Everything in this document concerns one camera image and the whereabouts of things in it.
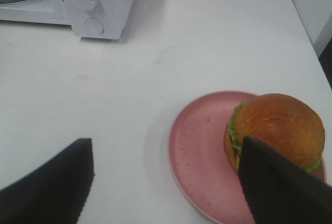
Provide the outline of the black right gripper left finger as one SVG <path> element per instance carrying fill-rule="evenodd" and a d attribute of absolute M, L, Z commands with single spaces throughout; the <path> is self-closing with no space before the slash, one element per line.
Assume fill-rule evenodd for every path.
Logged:
<path fill-rule="evenodd" d="M 91 138 L 79 138 L 1 189 L 1 223 L 77 223 L 94 179 Z"/>

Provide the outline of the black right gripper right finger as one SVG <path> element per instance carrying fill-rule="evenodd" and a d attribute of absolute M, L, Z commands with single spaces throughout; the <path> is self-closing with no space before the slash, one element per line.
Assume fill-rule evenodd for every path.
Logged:
<path fill-rule="evenodd" d="M 257 138 L 243 140 L 238 177 L 256 223 L 331 223 L 331 186 Z"/>

